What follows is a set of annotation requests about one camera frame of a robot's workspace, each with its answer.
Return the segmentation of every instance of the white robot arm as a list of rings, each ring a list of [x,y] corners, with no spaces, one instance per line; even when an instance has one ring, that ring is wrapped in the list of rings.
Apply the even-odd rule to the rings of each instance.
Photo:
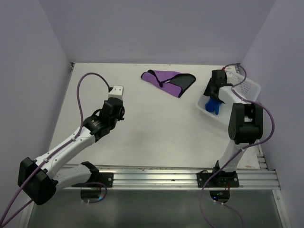
[[[257,104],[244,102],[240,95],[237,97],[232,91],[232,84],[227,83],[224,70],[213,70],[211,79],[204,92],[210,97],[210,111],[218,109],[220,103],[231,105],[232,111],[228,126],[230,141],[223,156],[216,162],[212,173],[198,173],[199,186],[204,184],[212,174],[222,169],[207,185],[207,187],[239,187],[236,173],[238,162],[245,150],[236,154],[241,148],[253,144],[263,135],[263,108]]]
[[[84,120],[78,137],[75,138],[75,135],[79,128],[49,152],[35,160],[27,157],[21,162],[18,178],[19,186],[42,162],[45,162],[23,189],[37,205],[47,202],[58,190],[78,183],[98,182],[98,169],[89,162],[83,162],[70,169],[61,170],[61,168],[86,147],[93,145],[100,138],[109,134],[115,128],[117,121],[124,119],[123,94],[124,88],[122,86],[114,86],[109,92],[108,100],[104,102],[103,108],[96,110],[92,116]],[[73,141],[70,144],[48,159],[52,152],[71,139]]]

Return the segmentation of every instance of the lavender wall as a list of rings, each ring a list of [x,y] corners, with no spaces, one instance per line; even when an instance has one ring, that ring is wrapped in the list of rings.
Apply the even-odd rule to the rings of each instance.
[[[277,0],[242,61],[275,118],[275,134],[263,151],[277,170],[293,228],[304,224],[303,10],[303,0]]]
[[[69,62],[37,0],[0,2],[0,214],[17,190],[19,163],[45,152],[69,79]],[[24,194],[12,207],[24,204]],[[14,219],[7,227],[17,227]]]
[[[275,0],[40,0],[74,62],[240,62]]]

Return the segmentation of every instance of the blue object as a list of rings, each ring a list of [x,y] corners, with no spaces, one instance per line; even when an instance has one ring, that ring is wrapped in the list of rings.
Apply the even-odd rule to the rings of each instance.
[[[221,105],[221,101],[214,100],[212,98],[205,104],[205,109],[207,112],[215,112],[215,115],[219,114],[219,106]]]

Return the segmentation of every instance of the white table surface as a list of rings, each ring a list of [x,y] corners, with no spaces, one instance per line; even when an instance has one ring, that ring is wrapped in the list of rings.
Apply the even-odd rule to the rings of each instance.
[[[125,120],[73,158],[69,164],[89,161],[95,165],[211,168],[229,142],[228,131],[205,116],[195,102],[213,69],[222,66],[76,63],[71,75],[50,148],[80,125],[76,87],[82,75],[96,72],[110,86],[124,86]],[[140,79],[143,72],[170,70],[191,73],[196,82],[176,98]],[[100,78],[88,76],[81,84],[84,117],[101,108],[107,88]],[[258,169],[257,148],[248,149],[238,168]]]

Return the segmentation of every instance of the purple cable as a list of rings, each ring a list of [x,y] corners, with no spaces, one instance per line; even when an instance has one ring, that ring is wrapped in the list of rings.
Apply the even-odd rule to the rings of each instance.
[[[5,227],[13,218],[15,218],[24,208],[26,208],[33,200],[31,199],[29,202],[24,204],[19,210],[17,210],[8,220],[6,220],[3,224],[2,227]]]
[[[107,193],[108,193],[108,189],[106,188],[106,186],[104,185],[104,184],[102,184],[102,183],[99,183],[99,182],[91,182],[91,183],[84,183],[85,185],[91,185],[91,184],[97,184],[97,185],[100,185],[101,187],[104,187],[104,189],[105,189],[105,194],[104,194],[104,196],[102,197],[102,198],[100,198],[100,199],[98,199],[98,200],[94,200],[94,201],[92,201],[92,202],[88,202],[88,203],[99,203],[100,201],[102,201],[104,198],[105,198],[105,196],[107,195]]]
[[[77,102],[78,102],[78,107],[79,107],[79,112],[80,112],[80,119],[81,119],[81,123],[80,123],[80,128],[79,128],[79,131],[77,132],[77,134],[75,135],[75,138],[77,138],[79,135],[80,135],[80,133],[81,133],[81,130],[82,130],[82,128],[83,128],[83,125],[84,125],[84,123],[83,123],[83,121],[84,121],[84,115],[83,115],[83,112],[82,112],[82,108],[81,108],[81,104],[80,104],[80,97],[79,97],[79,89],[80,89],[80,84],[81,84],[81,82],[82,82],[82,80],[86,77],[86,76],[88,76],[88,75],[96,75],[96,76],[98,76],[98,77],[100,77],[105,83],[106,83],[106,85],[107,85],[107,87],[108,87],[108,90],[110,91],[111,90],[111,88],[110,88],[110,86],[109,86],[109,84],[107,83],[107,81],[101,76],[101,75],[99,75],[99,74],[97,74],[97,73],[87,73],[87,74],[85,74],[85,75],[83,75],[81,78],[80,78],[80,80],[79,80],[79,82],[78,82],[78,85],[77,85]],[[47,159],[50,159],[51,157],[53,157],[56,153],[58,153],[60,150],[62,150],[63,148],[65,148],[67,145],[69,145],[71,142],[73,142],[73,140],[72,139],[70,139],[69,141],[67,141],[65,144],[63,144],[62,146],[60,146],[60,147],[58,147],[54,152],[52,152],[48,157],[47,157]],[[29,202],[27,203],[27,204],[25,204],[20,210],[18,210],[12,217],[10,217],[8,220],[8,222],[6,221],[5,223],[4,223],[4,219],[5,219],[5,217],[7,216],[7,214],[8,214],[8,212],[9,212],[9,210],[10,210],[10,208],[11,208],[11,206],[13,205],[13,203],[14,203],[14,201],[16,200],[16,198],[17,198],[17,196],[20,194],[20,192],[23,190],[23,188],[27,185],[27,183],[29,182],[29,180],[34,176],[34,175],[36,175],[36,173],[41,169],[41,167],[45,164],[46,162],[45,161],[43,161],[30,175],[29,175],[29,177],[23,182],[23,184],[19,187],[19,189],[16,191],[16,193],[15,193],[15,195],[13,196],[13,198],[10,200],[10,202],[9,202],[9,204],[8,204],[8,206],[6,207],[6,209],[4,210],[4,212],[3,212],[3,215],[2,215],[2,217],[1,217],[1,219],[0,219],[0,227],[1,228],[3,228],[5,225],[7,225],[8,224],[8,222],[9,221],[11,221],[20,211],[22,211],[28,204],[29,204]]]
[[[204,196],[206,199],[208,199],[208,200],[211,200],[211,201],[215,201],[215,200],[213,200],[213,199],[211,199],[210,197],[207,197],[207,196]],[[242,217],[242,215],[241,215],[241,213],[238,211],[238,210],[236,210],[235,208],[233,208],[232,206],[229,206],[229,205],[227,205],[227,204],[223,204],[222,205],[222,203],[221,202],[218,202],[218,201],[215,201],[215,203],[217,203],[217,204],[219,204],[219,205],[221,205],[221,206],[225,206],[225,207],[227,207],[227,208],[229,208],[229,209],[231,209],[231,210],[233,210],[235,213],[237,213],[237,215],[241,218],[241,220],[242,220],[242,224],[244,224],[245,222],[244,222],[244,219],[243,219],[243,217]]]
[[[230,65],[239,66],[240,68],[242,68],[242,69],[244,70],[245,76],[244,76],[244,79],[243,79],[242,82],[241,82],[241,83],[243,83],[243,82],[245,81],[246,77],[247,77],[246,70],[245,70],[242,66],[240,66],[239,64],[229,64],[229,65],[226,65],[225,67],[230,66]],[[272,128],[271,128],[270,134],[269,134],[268,137],[265,138],[264,140],[262,140],[262,141],[260,141],[260,142],[258,142],[258,143],[254,143],[254,144],[250,144],[250,145],[244,146],[244,147],[242,147],[241,149],[239,149],[238,152],[237,152],[234,156],[232,156],[232,157],[223,165],[222,168],[220,168],[217,172],[215,172],[214,174],[212,174],[212,175],[207,179],[207,181],[205,182],[205,184],[203,185],[203,187],[202,187],[202,189],[201,189],[200,197],[199,197],[199,200],[200,200],[200,201],[199,201],[199,208],[200,208],[200,211],[201,211],[201,213],[202,213],[202,215],[203,215],[205,221],[206,221],[212,228],[215,228],[215,226],[213,226],[212,223],[210,222],[210,220],[206,217],[205,212],[204,212],[203,207],[202,207],[202,196],[203,196],[204,188],[206,187],[206,185],[209,183],[209,181],[210,181],[212,178],[214,178],[216,175],[218,175],[218,174],[219,174],[219,173],[220,173],[220,172],[221,172],[221,171],[222,171],[222,170],[223,170],[223,169],[224,169],[224,168],[225,168],[225,167],[226,167],[226,166],[235,158],[235,157],[237,157],[244,149],[247,149],[247,148],[252,147],[252,146],[261,145],[261,144],[267,142],[267,141],[272,137],[272,135],[273,135],[274,132],[275,132],[275,120],[274,120],[273,116],[271,115],[270,111],[269,111],[265,106],[263,106],[261,103],[258,103],[258,102],[255,102],[255,101],[249,101],[249,100],[247,100],[247,99],[244,99],[242,96],[240,96],[240,95],[233,89],[234,87],[240,85],[241,83],[237,83],[237,84],[233,85],[232,88],[231,88],[232,92],[233,92],[239,99],[241,99],[241,100],[243,100],[243,101],[245,101],[245,102],[248,102],[248,103],[252,103],[252,104],[259,105],[260,107],[262,107],[262,108],[267,112],[267,114],[268,114],[269,117],[270,117]],[[244,227],[245,227],[245,222],[244,222],[244,219],[243,219],[243,217],[241,216],[241,214],[240,214],[237,210],[235,210],[234,208],[232,208],[231,206],[226,205],[226,204],[224,204],[224,205],[225,205],[226,207],[232,209],[233,211],[235,211],[235,212],[239,215],[239,217],[240,217],[241,220],[242,220],[242,227],[244,228]]]

